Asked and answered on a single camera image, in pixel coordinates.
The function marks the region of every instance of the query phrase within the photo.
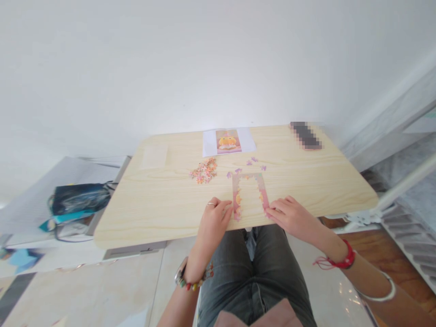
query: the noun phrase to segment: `jeans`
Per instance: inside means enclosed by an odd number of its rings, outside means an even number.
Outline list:
[[[225,233],[212,256],[213,277],[201,287],[198,326],[212,327],[220,311],[251,325],[287,298],[305,327],[316,327],[306,283],[278,225]]]

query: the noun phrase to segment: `silver bangle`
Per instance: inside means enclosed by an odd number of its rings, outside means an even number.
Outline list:
[[[369,297],[363,293],[361,293],[359,290],[356,289],[356,291],[362,295],[364,298],[370,300],[370,301],[374,301],[374,302],[387,302],[389,300],[392,300],[396,294],[396,287],[395,287],[395,283],[393,282],[392,278],[389,277],[389,275],[385,272],[381,272],[387,279],[388,281],[391,283],[391,292],[386,295],[385,297]]]

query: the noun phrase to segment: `blurred phone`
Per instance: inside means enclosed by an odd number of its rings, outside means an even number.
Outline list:
[[[312,132],[306,122],[291,122],[289,124],[305,150],[322,149],[321,141]]]

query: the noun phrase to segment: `wooden table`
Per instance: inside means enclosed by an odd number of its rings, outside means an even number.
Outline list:
[[[205,160],[202,132],[144,140],[95,230],[96,244],[109,249],[196,235],[212,197],[233,199],[232,179],[226,175],[237,168],[262,173],[269,202],[289,194],[314,216],[375,207],[378,198],[369,184],[320,129],[312,129],[322,150],[303,150],[287,125],[251,128],[257,151],[216,156],[217,177],[201,185],[188,174]],[[145,149],[156,145],[168,147],[165,166],[143,169]],[[252,156],[259,162],[247,166]],[[266,171],[260,171],[261,165]],[[228,230],[271,223],[260,207],[244,210],[239,222],[231,219]]]

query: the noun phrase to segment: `person's right hand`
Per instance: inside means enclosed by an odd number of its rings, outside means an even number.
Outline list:
[[[318,218],[311,215],[291,196],[272,201],[266,212],[286,232],[317,248],[320,241],[331,234],[330,229],[321,224]]]

